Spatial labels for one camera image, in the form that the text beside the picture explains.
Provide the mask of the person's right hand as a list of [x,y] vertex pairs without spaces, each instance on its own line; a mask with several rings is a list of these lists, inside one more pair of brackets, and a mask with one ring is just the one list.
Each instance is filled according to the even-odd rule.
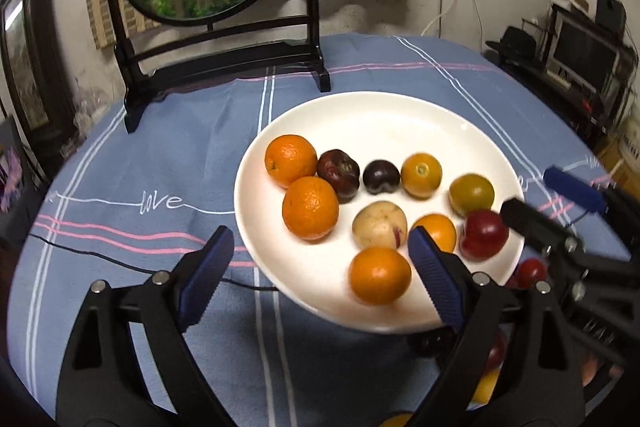
[[[598,370],[603,369],[603,367],[605,367],[605,361],[602,361],[593,352],[587,351],[582,356],[582,361],[580,362],[580,375],[582,375],[582,385],[584,387],[587,387],[593,381],[593,378],[596,377]],[[624,369],[619,365],[612,365],[608,369],[608,377],[613,379],[620,378],[623,373]]]

